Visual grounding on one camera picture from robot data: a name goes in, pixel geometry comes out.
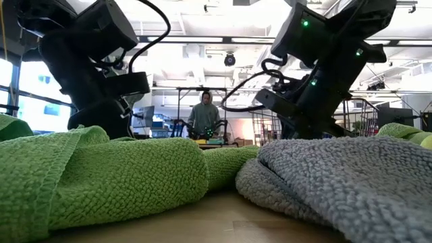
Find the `desk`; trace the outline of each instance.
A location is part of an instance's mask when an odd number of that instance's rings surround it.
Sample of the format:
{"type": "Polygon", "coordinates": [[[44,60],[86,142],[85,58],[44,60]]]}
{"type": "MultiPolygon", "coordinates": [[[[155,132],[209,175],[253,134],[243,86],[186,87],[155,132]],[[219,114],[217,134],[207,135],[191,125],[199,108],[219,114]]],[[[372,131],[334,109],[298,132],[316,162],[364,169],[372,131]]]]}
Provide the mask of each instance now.
{"type": "Polygon", "coordinates": [[[237,145],[200,144],[200,149],[237,148],[237,145]]]}
{"type": "Polygon", "coordinates": [[[57,232],[43,243],[346,243],[337,231],[261,209],[236,192],[159,215],[57,232]]]}

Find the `person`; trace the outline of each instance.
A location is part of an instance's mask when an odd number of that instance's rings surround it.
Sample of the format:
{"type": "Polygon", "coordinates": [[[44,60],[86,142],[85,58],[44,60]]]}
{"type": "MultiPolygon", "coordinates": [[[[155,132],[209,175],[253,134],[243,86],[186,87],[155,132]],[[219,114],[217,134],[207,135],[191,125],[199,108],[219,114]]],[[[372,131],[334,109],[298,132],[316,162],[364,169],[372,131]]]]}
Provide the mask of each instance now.
{"type": "MultiPolygon", "coordinates": [[[[201,103],[192,108],[189,115],[188,123],[194,127],[198,134],[205,134],[206,128],[214,129],[216,122],[220,120],[218,108],[212,104],[212,97],[210,92],[204,91],[201,96],[201,103]]],[[[218,135],[219,128],[216,129],[215,135],[218,135]]]]}

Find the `terry cloth towel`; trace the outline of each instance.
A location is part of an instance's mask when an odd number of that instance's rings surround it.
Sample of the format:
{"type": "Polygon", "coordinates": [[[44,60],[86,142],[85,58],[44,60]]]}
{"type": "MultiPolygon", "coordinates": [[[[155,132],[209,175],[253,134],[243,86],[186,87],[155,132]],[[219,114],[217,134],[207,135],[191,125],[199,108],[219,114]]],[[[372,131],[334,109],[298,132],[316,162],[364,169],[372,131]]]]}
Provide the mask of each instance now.
{"type": "Polygon", "coordinates": [[[397,123],[386,124],[379,130],[377,136],[402,138],[432,150],[432,132],[424,132],[411,126],[397,123]]]}
{"type": "Polygon", "coordinates": [[[236,178],[255,204],[354,243],[432,242],[432,151],[388,136],[280,140],[236,178]]]}
{"type": "Polygon", "coordinates": [[[110,141],[100,127],[0,142],[0,242],[160,213],[234,185],[257,148],[183,138],[110,141]]]}

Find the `gray towel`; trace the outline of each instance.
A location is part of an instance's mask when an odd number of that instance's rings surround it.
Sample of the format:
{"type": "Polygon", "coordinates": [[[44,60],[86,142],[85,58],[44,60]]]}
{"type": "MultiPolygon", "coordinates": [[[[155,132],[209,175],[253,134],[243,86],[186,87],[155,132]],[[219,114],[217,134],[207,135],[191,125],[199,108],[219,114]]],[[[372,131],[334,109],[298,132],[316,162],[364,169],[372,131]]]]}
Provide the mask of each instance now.
{"type": "Polygon", "coordinates": [[[281,140],[236,178],[253,203],[354,243],[432,242],[432,151],[390,137],[281,140]]]}

